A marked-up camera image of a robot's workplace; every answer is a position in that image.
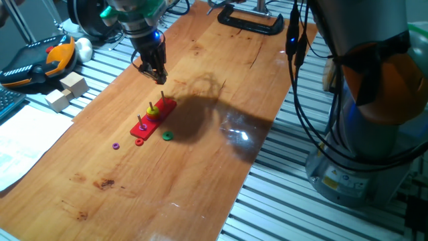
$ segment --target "orange ring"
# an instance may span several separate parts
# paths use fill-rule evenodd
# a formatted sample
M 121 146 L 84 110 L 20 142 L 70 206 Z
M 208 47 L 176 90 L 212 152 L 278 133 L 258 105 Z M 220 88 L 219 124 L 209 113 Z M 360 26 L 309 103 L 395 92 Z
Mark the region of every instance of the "orange ring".
M 144 144 L 144 141 L 141 138 L 138 138 L 137 140 L 135 140 L 135 145 L 140 147 L 142 146 L 142 144 Z

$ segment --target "wooden block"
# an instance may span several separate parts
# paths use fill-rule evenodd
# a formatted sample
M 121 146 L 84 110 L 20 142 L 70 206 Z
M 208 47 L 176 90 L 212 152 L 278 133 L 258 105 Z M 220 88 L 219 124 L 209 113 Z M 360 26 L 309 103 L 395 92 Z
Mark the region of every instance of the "wooden block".
M 61 85 L 64 89 L 70 90 L 75 98 L 80 97 L 89 90 L 89 86 L 86 84 L 85 78 L 75 72 L 71 72 L 63 78 L 61 80 Z
M 46 102 L 56 112 L 60 112 L 65 109 L 70 103 L 67 100 L 67 97 L 62 94 L 59 90 L 54 90 L 50 92 L 46 97 Z
M 62 90 L 61 93 L 66 96 L 68 102 L 70 102 L 72 99 L 74 99 L 74 95 L 73 95 L 73 92 L 71 90 L 65 89 L 65 90 Z

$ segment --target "red peg board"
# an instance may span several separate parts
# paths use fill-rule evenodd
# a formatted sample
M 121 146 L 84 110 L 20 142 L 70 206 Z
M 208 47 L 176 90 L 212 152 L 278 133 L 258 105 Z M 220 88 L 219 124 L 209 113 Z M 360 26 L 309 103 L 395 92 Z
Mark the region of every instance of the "red peg board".
M 142 131 L 140 130 L 140 123 L 137 122 L 134 127 L 131 129 L 130 133 L 134 137 L 142 138 L 147 141 L 147 139 L 153 134 L 153 132 L 162 124 L 162 122 L 168 117 L 174 108 L 177 106 L 177 103 L 174 100 L 165 98 L 166 105 L 163 104 L 162 99 L 160 99 L 155 106 L 159 108 L 160 119 L 158 121 L 149 121 L 147 115 L 144 115 L 141 118 L 143 124 L 147 125 L 147 129 Z

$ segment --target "wooden tabletop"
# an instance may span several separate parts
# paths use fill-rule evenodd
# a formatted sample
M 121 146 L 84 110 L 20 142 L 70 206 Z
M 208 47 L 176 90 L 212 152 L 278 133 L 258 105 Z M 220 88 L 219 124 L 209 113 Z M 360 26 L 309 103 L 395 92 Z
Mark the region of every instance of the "wooden tabletop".
M 1 193 L 0 228 L 20 240 L 216 239 L 290 79 L 286 31 L 235 29 L 208 9 L 197 1 L 165 33 L 164 86 L 127 68 Z M 178 105 L 137 147 L 129 131 L 161 90 Z

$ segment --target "metal clamp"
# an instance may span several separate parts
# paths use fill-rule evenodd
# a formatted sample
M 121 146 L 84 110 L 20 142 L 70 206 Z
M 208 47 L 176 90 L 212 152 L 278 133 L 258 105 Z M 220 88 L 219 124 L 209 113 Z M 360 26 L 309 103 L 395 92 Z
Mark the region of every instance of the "metal clamp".
M 276 18 L 275 23 L 272 26 L 264 25 L 260 23 L 254 23 L 252 21 L 247 21 L 243 19 L 238 19 L 236 17 L 231 17 L 233 13 L 233 5 L 227 4 L 221 13 L 217 16 L 219 23 L 228 25 L 231 27 L 236 27 L 239 29 L 244 29 L 247 31 L 252 31 L 255 33 L 260 33 L 264 35 L 276 35 L 282 32 L 284 29 L 284 18 L 281 14 Z

